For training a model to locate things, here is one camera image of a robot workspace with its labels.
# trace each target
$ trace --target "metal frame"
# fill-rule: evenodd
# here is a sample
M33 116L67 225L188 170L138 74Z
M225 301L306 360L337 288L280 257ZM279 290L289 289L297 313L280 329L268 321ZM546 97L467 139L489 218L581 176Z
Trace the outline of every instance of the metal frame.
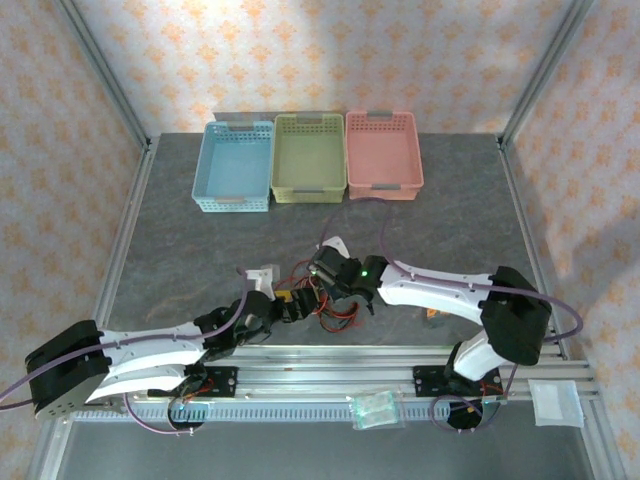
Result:
M60 12L69 22L69 26L78 38L80 47L84 51L87 60L89 60L89 63L98 75L107 95L109 95L116 109L120 112L129 133L141 147L144 147L149 143L149 138L144 131L144 127L142 126L142 123L140 123L133 107L131 107L131 104L127 100L124 90L120 86L116 76L111 71L107 60L104 58L102 51L93 38L93 35L91 34L87 23L84 21L84 18L80 14L75 2L73 0L55 0L55 3L58 5Z
M498 141L498 150L502 164L504 166L505 175L511 190L513 203L520 222L522 234L524 237L531 266L537 283L538 290L542 293L548 293L548 282L540 267L539 253L536 247L536 242L533 238L533 230L527 219L524 209L522 208L522 202L520 201L520 195L518 193L518 187L514 180L513 170L511 163L509 162L509 147L504 143ZM556 326L556 330L562 331L557 312L554 309L552 313L553 323ZM573 363L575 360L570 360L571 356L571 344L575 340L572 338L560 340L559 346L562 352L563 358L568 363ZM581 429L582 440L587 450L589 462L593 469L594 477L598 480L617 480L624 479L625 473L622 466L622 460L616 447L616 442L611 431L611 426L607 421L607 415L604 410L604 404L601 398L588 398L580 395L582 410L585 416L585 426Z
M111 307L115 299L118 282L120 281L120 275L122 274L122 268L124 267L127 250L129 249L129 243L131 242L131 236L133 235L136 218L157 148L158 138L154 138L149 145L145 144L140 152L138 169L129 189L127 203L120 217L118 232L116 233L102 288L92 312L92 318L96 320L99 326L107 323L111 313ZM69 419L48 421L43 425L31 464L27 470L27 479L56 478L64 449L71 433L72 423L73 416Z
M498 141L505 148L509 148L513 143L518 130L533 110L533 106L540 97L547 81L553 75L556 66L567 50L576 31L580 25L582 25L582 21L592 4L593 0L573 0L569 11L560 24L560 28L553 37L533 77L531 77L529 84L516 104L516 108L507 122L504 132L499 136Z
M445 365L451 347L250 346L216 365L239 367L234 402L344 402L359 392L393 390L405 403L417 398L412 369ZM500 367L509 378L512 365ZM519 367L511 387L513 400L530 400L530 378L575 380L581 398L595 399L593 372L584 361L563 360L554 345L543 347L540 363Z
M132 406L136 415L150 423L167 421L167 402L142 402ZM431 420L429 401L403 405L403 420L407 422ZM446 421L451 410L449 404L441 402L434 409L436 421ZM192 422L232 422L232 423L324 423L352 422L353 417L347 402L217 402L212 404L191 402L189 407L172 409L174 420L185 419ZM76 422L117 422L132 423L131 416L115 412L82 412Z

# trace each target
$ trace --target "pink basket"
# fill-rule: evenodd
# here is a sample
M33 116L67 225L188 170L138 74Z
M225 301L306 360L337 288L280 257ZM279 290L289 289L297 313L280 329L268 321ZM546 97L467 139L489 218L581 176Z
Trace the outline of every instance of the pink basket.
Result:
M416 121L410 112L349 112L349 198L414 200L424 185Z

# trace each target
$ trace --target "blue basket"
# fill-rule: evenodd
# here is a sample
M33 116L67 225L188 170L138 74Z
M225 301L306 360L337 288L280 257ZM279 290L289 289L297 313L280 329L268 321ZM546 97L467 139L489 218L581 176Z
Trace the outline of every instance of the blue basket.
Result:
M267 212L273 122L210 122L191 197L203 212Z

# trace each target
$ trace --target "gray table surface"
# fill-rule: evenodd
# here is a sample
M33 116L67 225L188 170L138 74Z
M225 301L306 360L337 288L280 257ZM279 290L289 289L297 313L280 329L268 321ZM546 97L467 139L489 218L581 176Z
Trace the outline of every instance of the gray table surface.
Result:
M276 204L268 213L205 214L191 198L201 134L165 134L151 168L108 328L148 330L193 320L239 298L236 266L274 263L283 276L309 258L336 204ZM398 260L458 273L509 265L533 281L522 232L491 135L420 135L425 183L393 204L387 244ZM359 204L337 217L352 256L380 254L383 210ZM452 345L477 331L424 309L380 307L341 334L315 317L274 329L272 345Z

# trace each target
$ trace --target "plastic basket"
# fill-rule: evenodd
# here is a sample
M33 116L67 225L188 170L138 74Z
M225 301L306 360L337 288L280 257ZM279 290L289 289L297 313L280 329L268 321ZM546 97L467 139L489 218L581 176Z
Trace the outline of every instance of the plastic basket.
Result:
M211 122L202 137L192 198L203 212L267 212L272 122Z
M346 143L349 198L416 198L424 177L412 113L349 112Z
M278 203L340 203L347 187L339 114L276 117L271 188Z

